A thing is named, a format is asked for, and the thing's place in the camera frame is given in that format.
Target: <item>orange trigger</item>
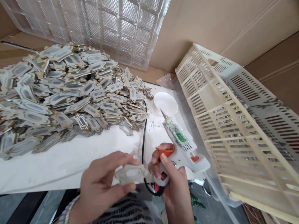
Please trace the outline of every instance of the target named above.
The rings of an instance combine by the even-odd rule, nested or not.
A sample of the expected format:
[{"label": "orange trigger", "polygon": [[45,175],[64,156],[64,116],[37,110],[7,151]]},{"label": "orange trigger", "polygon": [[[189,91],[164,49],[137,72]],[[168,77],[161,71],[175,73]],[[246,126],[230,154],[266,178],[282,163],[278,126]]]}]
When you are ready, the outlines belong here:
[{"label": "orange trigger", "polygon": [[157,147],[156,149],[159,151],[159,158],[161,157],[162,153],[164,153],[167,157],[169,157],[174,152],[174,147],[172,149],[166,149],[166,150],[159,150]]}]

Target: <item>clear plastic tray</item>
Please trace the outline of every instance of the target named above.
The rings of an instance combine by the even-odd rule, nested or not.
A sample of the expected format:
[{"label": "clear plastic tray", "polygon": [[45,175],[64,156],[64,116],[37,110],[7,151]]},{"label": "clear plastic tray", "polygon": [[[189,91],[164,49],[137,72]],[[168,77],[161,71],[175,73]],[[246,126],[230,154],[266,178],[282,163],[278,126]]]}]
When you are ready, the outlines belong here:
[{"label": "clear plastic tray", "polygon": [[0,0],[23,32],[109,52],[147,70],[170,0]]}]

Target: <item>finger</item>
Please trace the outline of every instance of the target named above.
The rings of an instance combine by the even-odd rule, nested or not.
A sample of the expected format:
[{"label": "finger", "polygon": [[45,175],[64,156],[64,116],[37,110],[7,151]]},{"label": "finger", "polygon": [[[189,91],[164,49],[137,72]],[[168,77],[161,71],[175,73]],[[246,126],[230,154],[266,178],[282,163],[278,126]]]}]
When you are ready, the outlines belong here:
[{"label": "finger", "polygon": [[181,166],[178,171],[184,176],[187,178],[187,173],[186,173],[186,169],[184,166]]},{"label": "finger", "polygon": [[158,164],[149,163],[149,172],[151,175],[155,175],[155,177],[159,180],[161,179],[161,170]]},{"label": "finger", "polygon": [[127,185],[114,185],[112,188],[110,188],[106,193],[104,197],[105,204],[113,205],[117,201],[119,201],[121,198],[126,196],[128,193],[136,189],[136,184],[130,183]]},{"label": "finger", "polygon": [[159,151],[155,150],[152,154],[152,163],[156,164],[158,162],[159,159]]},{"label": "finger", "polygon": [[92,161],[88,168],[88,175],[91,181],[98,181],[109,172],[115,171],[115,169],[121,165],[139,165],[139,163],[139,160],[134,159],[133,155],[117,151],[101,159]]},{"label": "finger", "polygon": [[178,175],[178,170],[175,168],[173,163],[167,158],[167,156],[164,153],[162,153],[161,155],[161,163],[163,164],[172,181],[180,181],[180,175]]},{"label": "finger", "polygon": [[174,144],[172,143],[161,143],[161,145],[159,145],[158,147],[156,147],[156,149],[158,150],[166,150],[166,149],[172,149],[174,147]]}]

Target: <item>clear plastic bag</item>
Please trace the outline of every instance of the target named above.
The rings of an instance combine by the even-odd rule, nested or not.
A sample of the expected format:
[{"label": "clear plastic bag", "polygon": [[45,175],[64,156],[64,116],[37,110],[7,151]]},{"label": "clear plastic bag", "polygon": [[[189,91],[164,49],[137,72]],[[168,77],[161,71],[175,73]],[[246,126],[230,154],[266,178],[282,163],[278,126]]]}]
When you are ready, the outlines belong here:
[{"label": "clear plastic bag", "polygon": [[156,81],[160,86],[168,88],[168,89],[173,89],[173,84],[172,84],[172,79],[171,79],[171,74],[168,73],[167,75],[163,76],[162,78],[158,79]]}]

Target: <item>power cord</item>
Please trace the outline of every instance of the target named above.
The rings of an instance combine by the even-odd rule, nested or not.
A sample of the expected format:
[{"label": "power cord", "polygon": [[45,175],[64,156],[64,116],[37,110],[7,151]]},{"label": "power cord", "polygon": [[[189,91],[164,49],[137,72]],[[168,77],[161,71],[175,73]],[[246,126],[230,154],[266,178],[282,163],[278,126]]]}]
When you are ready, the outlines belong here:
[{"label": "power cord", "polygon": [[[142,142],[142,155],[141,155],[141,162],[143,164],[143,157],[144,157],[144,144],[145,144],[145,131],[146,131],[146,124],[147,124],[147,119],[145,120],[145,125],[144,125],[144,131],[143,131],[143,142]],[[149,183],[146,182],[146,179],[144,178],[144,183],[145,183],[145,186],[146,186],[146,189],[154,196],[158,196],[160,197],[163,192],[164,192],[164,188],[165,187],[159,187],[159,190],[157,192],[154,192],[152,191],[150,188],[149,188]]]}]

